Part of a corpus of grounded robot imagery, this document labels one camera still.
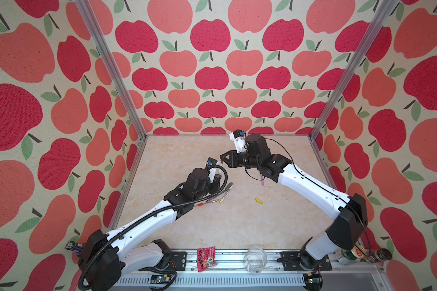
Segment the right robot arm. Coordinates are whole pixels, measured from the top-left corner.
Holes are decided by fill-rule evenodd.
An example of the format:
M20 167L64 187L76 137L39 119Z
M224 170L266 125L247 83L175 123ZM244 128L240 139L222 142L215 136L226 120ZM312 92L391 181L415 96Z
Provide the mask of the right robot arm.
M290 155L272 154L267 138L235 130L229 135L235 149L220 156L230 168L257 169L264 178L294 190L326 213L332 224L309 239L299 251L297 261L305 270L313 270L326 255L337 249L352 249L368 224L365 199L340 192L296 166Z

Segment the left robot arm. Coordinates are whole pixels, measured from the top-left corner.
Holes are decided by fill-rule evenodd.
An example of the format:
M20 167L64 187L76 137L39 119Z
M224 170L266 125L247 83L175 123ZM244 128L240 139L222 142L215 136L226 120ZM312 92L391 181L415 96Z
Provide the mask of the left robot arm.
M163 240L146 246L148 236L215 198L228 184L228 173L220 165L196 168L149 212L129 224L104 234L97 230L85 243L71 249L79 256L81 291L108 291L121 277L138 270L162 271L170 264L172 252Z

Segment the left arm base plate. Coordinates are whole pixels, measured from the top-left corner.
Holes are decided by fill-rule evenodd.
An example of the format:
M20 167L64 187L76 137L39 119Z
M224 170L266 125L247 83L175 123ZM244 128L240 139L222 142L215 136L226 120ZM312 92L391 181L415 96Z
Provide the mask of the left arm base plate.
M172 252L167 254L161 261L154 267L147 267L145 269L159 270L162 272L173 272L173 271L185 271L187 260L187 252Z

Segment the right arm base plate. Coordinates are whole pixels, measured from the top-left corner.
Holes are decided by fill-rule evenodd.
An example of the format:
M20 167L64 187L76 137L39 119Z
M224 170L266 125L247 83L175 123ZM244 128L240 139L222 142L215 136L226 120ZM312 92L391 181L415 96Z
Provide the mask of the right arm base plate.
M285 271L331 271L333 270L331 261L326 255L321 260L316 260L310 255L303 252L301 255L299 251L295 252L281 252L280 258L277 259L281 263Z

